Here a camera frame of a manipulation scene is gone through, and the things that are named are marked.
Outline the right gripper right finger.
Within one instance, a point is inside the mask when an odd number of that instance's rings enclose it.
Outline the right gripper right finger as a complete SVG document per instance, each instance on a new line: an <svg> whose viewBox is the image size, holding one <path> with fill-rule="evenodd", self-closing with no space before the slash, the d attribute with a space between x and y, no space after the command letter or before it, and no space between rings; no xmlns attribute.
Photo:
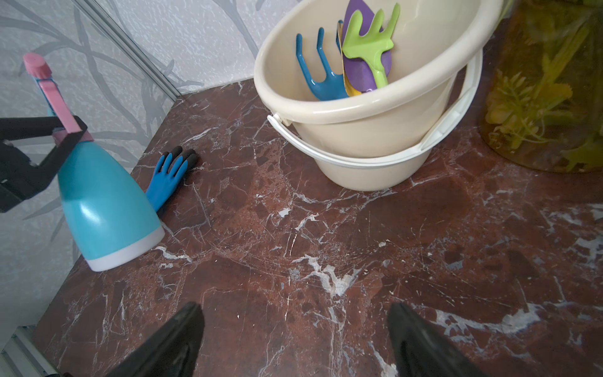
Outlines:
<svg viewBox="0 0 603 377"><path fill-rule="evenodd" d="M393 303L387 325L399 376L487 376L410 306Z"/></svg>

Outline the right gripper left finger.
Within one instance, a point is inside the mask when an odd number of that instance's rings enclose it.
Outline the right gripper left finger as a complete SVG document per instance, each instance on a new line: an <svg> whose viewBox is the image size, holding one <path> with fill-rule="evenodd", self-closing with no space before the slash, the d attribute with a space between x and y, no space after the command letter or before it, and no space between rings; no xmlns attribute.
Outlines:
<svg viewBox="0 0 603 377"><path fill-rule="evenodd" d="M204 336L199 303L184 305L109 376L192 376Z"/></svg>

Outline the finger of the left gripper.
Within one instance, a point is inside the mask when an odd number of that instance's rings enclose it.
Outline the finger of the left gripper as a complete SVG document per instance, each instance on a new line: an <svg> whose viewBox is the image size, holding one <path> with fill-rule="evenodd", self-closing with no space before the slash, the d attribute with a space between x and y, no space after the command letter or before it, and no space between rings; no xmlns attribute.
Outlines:
<svg viewBox="0 0 603 377"><path fill-rule="evenodd" d="M48 188L75 146L84 140L87 125L75 117L74 130L57 117L1 119L1 212L6 213ZM27 139L66 135L46 154L26 154L15 143Z"/></svg>

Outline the teal spray bottle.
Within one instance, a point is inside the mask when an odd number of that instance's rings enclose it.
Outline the teal spray bottle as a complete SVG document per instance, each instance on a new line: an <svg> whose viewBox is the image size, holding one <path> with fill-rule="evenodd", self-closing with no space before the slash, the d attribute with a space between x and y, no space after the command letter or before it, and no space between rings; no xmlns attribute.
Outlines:
<svg viewBox="0 0 603 377"><path fill-rule="evenodd" d="M23 60L61 121L53 131L56 144L77 139L58 171L58 184L68 227L91 270L114 269L154 248L165 232L146 194L72 114L46 60L37 53Z"/></svg>

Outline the cream plastic bucket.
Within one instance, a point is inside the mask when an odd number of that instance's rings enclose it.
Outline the cream plastic bucket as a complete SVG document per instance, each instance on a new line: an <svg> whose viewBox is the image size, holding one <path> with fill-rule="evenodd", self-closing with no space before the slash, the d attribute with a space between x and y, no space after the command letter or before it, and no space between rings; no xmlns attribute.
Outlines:
<svg viewBox="0 0 603 377"><path fill-rule="evenodd" d="M501 1L402 1L388 84L367 94L319 101L295 53L297 35L325 32L339 64L336 25L344 1L303 1L270 32L254 85L271 126L312 157L334 183L388 189L412 176L465 116L482 70L483 48L499 23Z"/></svg>

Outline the yellow shovel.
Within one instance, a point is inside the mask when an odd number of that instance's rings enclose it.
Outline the yellow shovel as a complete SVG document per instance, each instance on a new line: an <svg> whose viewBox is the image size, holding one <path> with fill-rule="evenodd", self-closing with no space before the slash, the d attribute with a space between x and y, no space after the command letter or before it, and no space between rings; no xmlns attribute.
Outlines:
<svg viewBox="0 0 603 377"><path fill-rule="evenodd" d="M345 74L345 64L344 64L344 54L342 52L342 46L343 46L343 25L344 22L342 20L338 21L337 24L337 35L336 35L336 43L337 43L337 47L339 50L339 55L340 58L342 60L342 77L343 77L343 81L344 81L344 87L345 87L345 92L347 93L347 95L349 97L356 97L358 95L361 95L361 92L356 90L350 83L350 81L347 79L346 74Z"/></svg>

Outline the purple trowel pink handle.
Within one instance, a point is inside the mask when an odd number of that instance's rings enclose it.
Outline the purple trowel pink handle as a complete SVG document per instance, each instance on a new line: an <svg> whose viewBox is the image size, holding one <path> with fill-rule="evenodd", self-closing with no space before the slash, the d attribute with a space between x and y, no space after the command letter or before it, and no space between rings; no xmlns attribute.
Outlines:
<svg viewBox="0 0 603 377"><path fill-rule="evenodd" d="M347 32L347 29L348 29L348 23L350 21L350 17L356 10L360 10L364 17L363 25L361 27L361 34L363 34L363 35L369 30L371 23L372 23L372 19L375 16L375 14L378 12L378 11L373 12L371 10L371 8L367 5L367 3L364 1L350 1L348 3L347 9L345 11L345 18L343 21L344 25L343 25L342 41L344 41L344 39L345 39L345 33ZM389 23L389 21L385 22L385 19L383 21L383 26L381 27L381 31L384 31ZM391 50L383 53L382 62L383 62L383 66L386 70L386 75L388 76L391 71L392 65L393 65L393 58L392 58ZM366 93L366 92L374 91L374 90L378 89L375 84L375 80L372 75L372 72L365 61L363 61L360 58L349 59L345 56L344 64L345 64L346 77L350 81L351 85L356 90L360 91L361 93Z"/></svg>

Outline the green hand rake wooden handle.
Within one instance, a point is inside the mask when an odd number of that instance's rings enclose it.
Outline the green hand rake wooden handle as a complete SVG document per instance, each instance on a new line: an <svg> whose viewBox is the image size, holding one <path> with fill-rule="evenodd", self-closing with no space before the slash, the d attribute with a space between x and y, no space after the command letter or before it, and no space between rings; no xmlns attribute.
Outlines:
<svg viewBox="0 0 603 377"><path fill-rule="evenodd" d="M391 19L384 31L381 31L385 13L380 9L372 19L369 30L363 35L361 27L364 17L356 10L350 17L348 29L342 45L342 52L349 59L360 58L370 68L377 88L388 85L386 70L383 66L382 55L394 48L392 36L400 17L400 4L396 3Z"/></svg>

